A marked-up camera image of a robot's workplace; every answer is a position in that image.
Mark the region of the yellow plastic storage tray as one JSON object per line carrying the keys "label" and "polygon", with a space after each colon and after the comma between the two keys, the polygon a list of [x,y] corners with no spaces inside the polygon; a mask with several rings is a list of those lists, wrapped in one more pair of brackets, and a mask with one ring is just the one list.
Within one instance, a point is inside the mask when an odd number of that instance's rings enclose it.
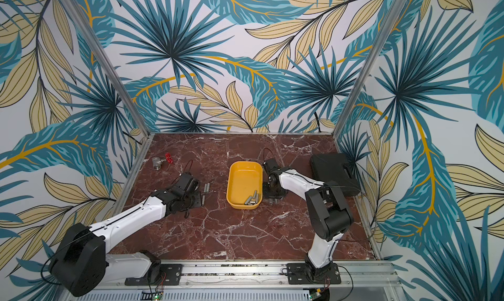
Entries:
{"label": "yellow plastic storage tray", "polygon": [[[259,200],[253,206],[244,205],[257,190]],[[263,199],[263,168],[254,161],[237,161],[230,167],[227,185],[227,201],[234,209],[256,209]]]}

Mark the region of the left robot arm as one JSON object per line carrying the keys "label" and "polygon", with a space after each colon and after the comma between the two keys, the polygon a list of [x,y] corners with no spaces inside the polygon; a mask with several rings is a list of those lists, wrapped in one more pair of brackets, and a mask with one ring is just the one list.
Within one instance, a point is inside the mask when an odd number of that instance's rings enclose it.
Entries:
{"label": "left robot arm", "polygon": [[168,188],[152,192],[122,213],[90,226],[70,227],[48,259],[48,271],[75,297],[110,281],[151,287],[163,278],[158,257],[146,250],[126,255],[113,255],[111,250],[143,227],[201,205],[200,182],[185,172]]}

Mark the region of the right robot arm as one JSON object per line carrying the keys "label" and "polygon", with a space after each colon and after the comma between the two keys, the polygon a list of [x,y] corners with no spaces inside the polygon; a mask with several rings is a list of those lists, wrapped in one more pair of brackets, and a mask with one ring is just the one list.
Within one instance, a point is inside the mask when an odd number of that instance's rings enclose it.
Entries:
{"label": "right robot arm", "polygon": [[312,246],[303,264],[289,264],[287,273],[294,284],[323,283],[338,276],[333,254],[344,233],[354,223],[347,200],[334,183],[324,183],[302,175],[293,168],[280,167],[275,159],[262,163],[267,175],[263,183],[265,199],[283,199],[287,192],[305,200],[308,217],[315,232]]}

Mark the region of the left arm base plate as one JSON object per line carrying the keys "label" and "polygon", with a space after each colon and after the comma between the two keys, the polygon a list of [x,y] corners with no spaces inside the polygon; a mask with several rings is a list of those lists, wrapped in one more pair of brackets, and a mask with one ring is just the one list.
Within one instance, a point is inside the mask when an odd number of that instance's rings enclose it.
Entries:
{"label": "left arm base plate", "polygon": [[156,264],[143,277],[129,277],[126,286],[178,286],[182,274],[182,264]]}

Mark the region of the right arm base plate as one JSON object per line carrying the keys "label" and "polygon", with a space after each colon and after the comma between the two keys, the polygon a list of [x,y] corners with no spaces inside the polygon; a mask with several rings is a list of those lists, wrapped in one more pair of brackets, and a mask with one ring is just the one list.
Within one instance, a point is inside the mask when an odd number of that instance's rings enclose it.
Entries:
{"label": "right arm base plate", "polygon": [[286,264],[286,276],[290,285],[338,285],[341,276],[337,264],[331,262],[322,268],[313,268],[309,263]]}

